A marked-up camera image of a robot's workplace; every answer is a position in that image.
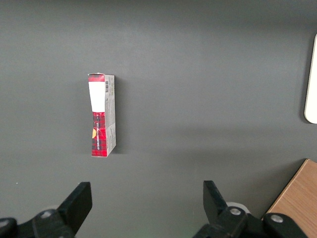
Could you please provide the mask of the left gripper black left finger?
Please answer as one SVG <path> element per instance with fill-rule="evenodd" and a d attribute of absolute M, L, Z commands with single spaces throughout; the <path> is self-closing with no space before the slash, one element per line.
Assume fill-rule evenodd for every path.
<path fill-rule="evenodd" d="M 81 182 L 56 209 L 41 211 L 18 224 L 13 217 L 0 219 L 2 238 L 73 238 L 92 209 L 91 183 Z"/>

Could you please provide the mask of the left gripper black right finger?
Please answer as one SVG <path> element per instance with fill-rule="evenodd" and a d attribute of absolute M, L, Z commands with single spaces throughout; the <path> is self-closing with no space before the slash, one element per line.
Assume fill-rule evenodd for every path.
<path fill-rule="evenodd" d="M 229 206 L 215 183 L 203 183 L 203 206 L 209 221 L 195 238 L 306 238 L 307 235 L 287 215 L 267 213 L 258 219 L 240 207 Z"/>

